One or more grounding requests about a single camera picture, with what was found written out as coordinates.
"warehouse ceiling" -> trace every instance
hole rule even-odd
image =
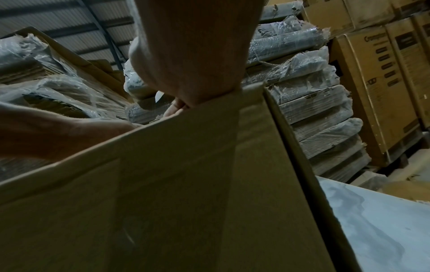
[[[0,37],[28,26],[87,60],[106,59],[114,69],[128,59],[134,38],[125,0],[0,0]]]

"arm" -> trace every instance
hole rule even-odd
[[[263,0],[131,0],[130,59],[149,86],[188,106],[240,87]]]
[[[0,102],[0,157],[58,161],[135,128],[122,120],[76,119]]]

